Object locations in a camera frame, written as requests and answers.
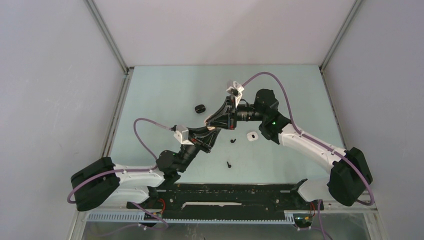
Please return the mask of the black earbud charging case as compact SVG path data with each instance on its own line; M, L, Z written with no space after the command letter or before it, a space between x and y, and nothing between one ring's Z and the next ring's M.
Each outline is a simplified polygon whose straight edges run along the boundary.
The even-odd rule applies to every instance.
M199 104L194 107L194 111L197 114L204 113L206 111L206 106L204 104Z

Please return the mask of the white earbud charging case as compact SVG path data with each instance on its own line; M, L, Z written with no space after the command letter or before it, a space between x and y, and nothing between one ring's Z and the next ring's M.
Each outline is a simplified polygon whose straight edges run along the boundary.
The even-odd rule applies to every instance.
M259 139L259 135L256 131L251 131L251 132L246 134L246 138L249 142L254 142L254 141L257 141Z

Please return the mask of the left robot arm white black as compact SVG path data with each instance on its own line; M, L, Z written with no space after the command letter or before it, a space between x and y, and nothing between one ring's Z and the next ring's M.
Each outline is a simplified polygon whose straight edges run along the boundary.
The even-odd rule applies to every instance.
M141 203L153 208L158 202L157 187L168 187L180 179L200 152L210 153L220 129L206 126L170 128L180 143L179 152L164 150L154 166L127 166L102 157L71 177L72 191L67 197L80 212L101 205Z

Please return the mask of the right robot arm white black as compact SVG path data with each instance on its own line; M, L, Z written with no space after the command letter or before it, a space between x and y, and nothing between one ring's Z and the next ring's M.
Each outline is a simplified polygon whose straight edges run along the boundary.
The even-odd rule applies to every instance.
M259 121L258 129L265 139L309 157L327 172L326 178L298 183L290 196L295 208L304 209L312 201L327 198L347 207L366 204L359 197L373 178L361 150L334 147L297 128L278 111L279 101L273 90L258 90L253 104L239 104L235 90L229 93L219 110L205 120L208 128L234 130L240 121Z

